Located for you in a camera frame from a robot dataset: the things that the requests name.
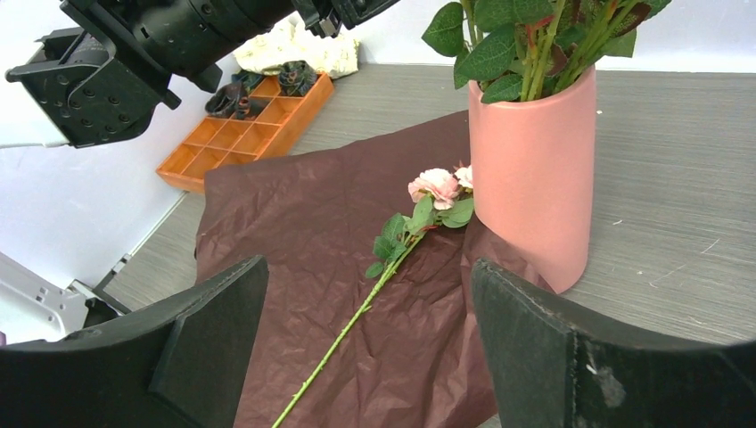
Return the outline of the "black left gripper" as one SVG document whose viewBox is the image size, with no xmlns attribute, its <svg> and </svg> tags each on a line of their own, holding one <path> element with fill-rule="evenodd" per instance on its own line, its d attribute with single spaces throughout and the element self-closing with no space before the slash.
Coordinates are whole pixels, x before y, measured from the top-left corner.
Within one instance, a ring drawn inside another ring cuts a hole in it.
<svg viewBox="0 0 756 428">
<path fill-rule="evenodd" d="M 305 28 L 319 37 L 336 37 L 391 8 L 399 0 L 293 0 Z"/>
</svg>

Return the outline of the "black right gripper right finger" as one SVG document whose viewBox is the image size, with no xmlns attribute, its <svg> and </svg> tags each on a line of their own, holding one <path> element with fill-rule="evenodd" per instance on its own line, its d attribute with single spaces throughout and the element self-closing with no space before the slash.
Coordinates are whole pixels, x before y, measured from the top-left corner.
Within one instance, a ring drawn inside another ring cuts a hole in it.
<svg viewBox="0 0 756 428">
<path fill-rule="evenodd" d="M 504 427 L 752 427 L 755 344 L 621 322 L 488 259 L 472 298 Z"/>
</svg>

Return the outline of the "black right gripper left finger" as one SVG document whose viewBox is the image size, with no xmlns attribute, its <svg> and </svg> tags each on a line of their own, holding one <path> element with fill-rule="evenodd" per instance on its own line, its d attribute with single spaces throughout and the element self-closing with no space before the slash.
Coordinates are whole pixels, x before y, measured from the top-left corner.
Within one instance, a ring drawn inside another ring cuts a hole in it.
<svg viewBox="0 0 756 428">
<path fill-rule="evenodd" d="M 2 426 L 232 426 L 267 285 L 253 256 L 57 342 L 3 346 Z"/>
</svg>

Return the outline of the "pink rose stem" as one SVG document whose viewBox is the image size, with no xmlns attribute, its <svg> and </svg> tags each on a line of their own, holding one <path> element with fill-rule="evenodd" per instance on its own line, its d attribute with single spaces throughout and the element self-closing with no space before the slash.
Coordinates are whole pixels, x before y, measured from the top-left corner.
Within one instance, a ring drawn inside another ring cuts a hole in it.
<svg viewBox="0 0 756 428">
<path fill-rule="evenodd" d="M 410 216 L 396 213 L 382 226 L 374 238 L 373 255 L 376 261 L 365 271 L 367 279 L 374 279 L 372 290 L 341 329 L 333 343 L 316 364 L 312 373 L 273 422 L 282 425 L 307 389 L 347 337 L 357 321 L 373 307 L 373 300 L 384 285 L 397 274 L 402 262 L 419 242 L 432 230 L 442 226 L 456 229 L 467 226 L 474 213 L 473 167 L 460 164 L 453 171 L 442 168 L 426 169 L 407 185 L 407 192 L 414 203 Z"/>
<path fill-rule="evenodd" d="M 455 87 L 481 102 L 533 102 L 556 95 L 605 56 L 631 57 L 637 27 L 667 0 L 452 1 L 422 40 L 454 59 Z"/>
</svg>

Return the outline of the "maroon and red wrapping paper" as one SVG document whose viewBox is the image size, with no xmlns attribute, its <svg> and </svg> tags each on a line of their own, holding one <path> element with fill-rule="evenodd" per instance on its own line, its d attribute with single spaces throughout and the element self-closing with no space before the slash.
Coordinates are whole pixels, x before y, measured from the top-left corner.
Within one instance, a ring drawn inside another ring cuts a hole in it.
<svg viewBox="0 0 756 428">
<path fill-rule="evenodd" d="M 473 311 L 481 257 L 537 281 L 480 221 L 427 234 L 363 316 L 374 238 L 410 214 L 408 183 L 468 163 L 460 111 L 341 148 L 212 170 L 197 278 L 267 259 L 238 427 L 476 427 L 497 404 Z"/>
</svg>

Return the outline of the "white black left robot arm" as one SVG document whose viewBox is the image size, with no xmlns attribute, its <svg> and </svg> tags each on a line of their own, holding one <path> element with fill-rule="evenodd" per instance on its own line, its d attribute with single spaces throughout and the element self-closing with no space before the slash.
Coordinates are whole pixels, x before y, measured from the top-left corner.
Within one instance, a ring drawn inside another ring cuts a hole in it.
<svg viewBox="0 0 756 428">
<path fill-rule="evenodd" d="M 386 11 L 375 1 L 64 1 L 74 21 L 42 37 L 5 79 L 21 85 L 74 148 L 127 141 L 156 107 L 176 109 L 173 77 L 218 90 L 219 60 L 297 13 L 318 37 L 335 37 Z"/>
</svg>

